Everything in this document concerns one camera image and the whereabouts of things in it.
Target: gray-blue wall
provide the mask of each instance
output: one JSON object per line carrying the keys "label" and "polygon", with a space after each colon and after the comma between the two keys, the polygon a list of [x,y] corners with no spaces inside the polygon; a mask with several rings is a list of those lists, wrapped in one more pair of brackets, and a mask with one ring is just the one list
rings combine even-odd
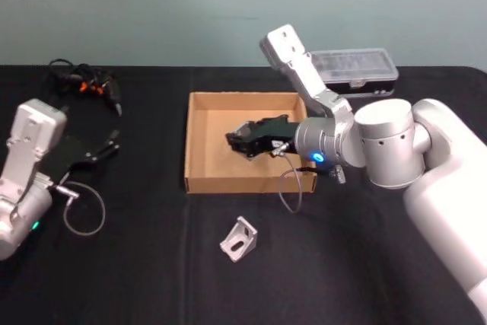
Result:
{"label": "gray-blue wall", "polygon": [[285,23],[310,50],[487,70],[487,0],[0,0],[0,63],[265,65],[259,39]]}

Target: plastic storage case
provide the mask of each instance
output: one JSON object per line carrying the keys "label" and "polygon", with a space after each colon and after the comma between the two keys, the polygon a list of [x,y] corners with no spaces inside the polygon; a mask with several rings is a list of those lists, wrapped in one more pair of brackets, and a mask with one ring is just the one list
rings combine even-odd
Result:
{"label": "plastic storage case", "polygon": [[399,72],[385,49],[343,49],[311,53],[328,88],[345,97],[391,95]]}

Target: table surface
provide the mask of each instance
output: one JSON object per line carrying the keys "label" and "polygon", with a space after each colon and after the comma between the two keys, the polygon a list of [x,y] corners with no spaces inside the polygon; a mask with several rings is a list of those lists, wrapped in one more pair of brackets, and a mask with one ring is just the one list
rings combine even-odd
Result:
{"label": "table surface", "polygon": [[[76,237],[56,200],[18,253],[0,263],[2,323],[482,323],[408,219],[401,195],[373,186],[361,170],[347,169],[345,186],[320,177],[299,215],[275,195],[185,194],[189,92],[290,91],[281,75],[265,68],[113,70],[123,93],[122,149],[78,177],[105,198],[107,223],[96,237]],[[0,68],[0,141],[16,106],[38,95],[45,72]],[[486,74],[461,67],[399,73],[396,97],[442,100],[487,141]],[[72,102],[68,130],[87,139],[117,123],[99,101]],[[259,240],[232,263],[218,244],[239,215]]]}

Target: blue led light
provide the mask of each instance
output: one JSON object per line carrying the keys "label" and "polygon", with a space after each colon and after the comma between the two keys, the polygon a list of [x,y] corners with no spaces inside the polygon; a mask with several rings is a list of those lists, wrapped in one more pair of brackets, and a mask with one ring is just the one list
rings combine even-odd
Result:
{"label": "blue led light", "polygon": [[317,163],[323,163],[325,161],[324,156],[322,156],[319,152],[315,152],[314,154],[312,154],[311,158]]}

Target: open cardboard box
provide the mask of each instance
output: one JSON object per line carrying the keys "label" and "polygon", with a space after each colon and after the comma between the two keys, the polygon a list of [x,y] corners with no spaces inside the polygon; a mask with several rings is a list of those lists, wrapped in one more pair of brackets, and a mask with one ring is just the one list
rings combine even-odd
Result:
{"label": "open cardboard box", "polygon": [[[261,154],[252,161],[231,150],[225,134],[242,123],[289,115],[290,122],[307,118],[297,93],[202,93],[189,96],[184,180],[188,193],[275,193],[279,177],[290,169],[282,158]],[[295,167],[311,167],[298,155],[289,155]],[[303,192],[313,192],[316,174],[298,173]],[[294,174],[288,174],[282,192],[297,192]]]}

